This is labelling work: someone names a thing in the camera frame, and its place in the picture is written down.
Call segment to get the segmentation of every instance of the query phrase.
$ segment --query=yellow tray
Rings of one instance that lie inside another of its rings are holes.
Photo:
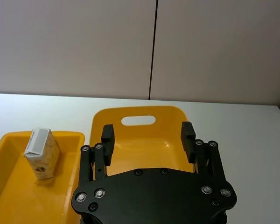
[[[0,141],[0,224],[73,224],[70,201],[77,187],[84,135],[53,132],[61,149],[55,177],[38,181],[24,158],[31,132],[8,133]]]
[[[124,117],[155,117],[151,125],[125,126]],[[90,145],[101,142],[104,125],[113,124],[115,147],[108,175],[137,168],[171,168],[193,172],[181,142],[185,114],[173,106],[112,108],[99,111],[92,123]]]

